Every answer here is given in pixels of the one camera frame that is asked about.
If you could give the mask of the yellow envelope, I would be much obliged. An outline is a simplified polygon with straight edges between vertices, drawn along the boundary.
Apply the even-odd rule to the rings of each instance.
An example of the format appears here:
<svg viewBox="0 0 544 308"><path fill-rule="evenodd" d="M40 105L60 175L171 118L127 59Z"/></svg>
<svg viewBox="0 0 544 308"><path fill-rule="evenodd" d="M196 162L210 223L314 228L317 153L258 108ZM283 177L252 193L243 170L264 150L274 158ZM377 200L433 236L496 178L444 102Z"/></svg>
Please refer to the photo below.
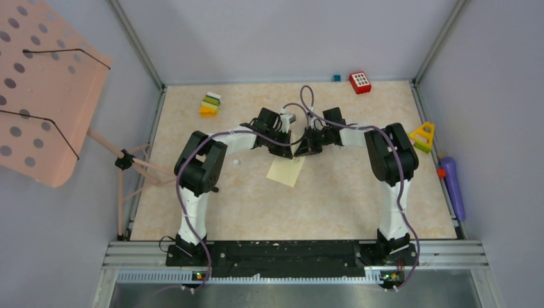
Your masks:
<svg viewBox="0 0 544 308"><path fill-rule="evenodd" d="M294 187L304 162L305 157L294 157L292 159L275 157L266 178L289 187Z"/></svg>

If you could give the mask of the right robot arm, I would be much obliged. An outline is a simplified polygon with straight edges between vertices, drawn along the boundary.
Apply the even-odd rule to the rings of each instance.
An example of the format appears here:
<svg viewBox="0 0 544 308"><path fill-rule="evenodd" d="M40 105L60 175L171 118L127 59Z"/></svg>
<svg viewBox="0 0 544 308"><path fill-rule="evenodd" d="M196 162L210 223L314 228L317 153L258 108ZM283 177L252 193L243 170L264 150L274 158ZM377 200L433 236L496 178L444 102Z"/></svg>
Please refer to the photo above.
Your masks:
<svg viewBox="0 0 544 308"><path fill-rule="evenodd" d="M360 147L368 151L371 170L382 183L384 208L377 229L376 255L384 264L394 264L403 254L410 253L410 232L407 221L407 191L419 166L419 160L400 123L377 128L368 125L347 125L339 108L317 116L307 111L308 126L295 156L313 155L326 145Z"/></svg>

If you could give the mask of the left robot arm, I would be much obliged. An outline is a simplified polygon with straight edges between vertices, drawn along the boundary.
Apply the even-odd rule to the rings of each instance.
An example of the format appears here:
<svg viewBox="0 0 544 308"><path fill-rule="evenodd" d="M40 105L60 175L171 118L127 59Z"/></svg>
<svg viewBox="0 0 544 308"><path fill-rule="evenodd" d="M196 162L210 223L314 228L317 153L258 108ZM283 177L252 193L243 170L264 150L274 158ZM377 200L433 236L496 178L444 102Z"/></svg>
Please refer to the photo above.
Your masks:
<svg viewBox="0 0 544 308"><path fill-rule="evenodd" d="M272 155L292 158L290 126L295 121L294 114L278 114L262 108L256 118L232 130L212 135L201 131L191 134L174 167L183 216L175 246L187 263L198 265L205 259L208 197L219 190L217 182L226 156L264 146Z"/></svg>

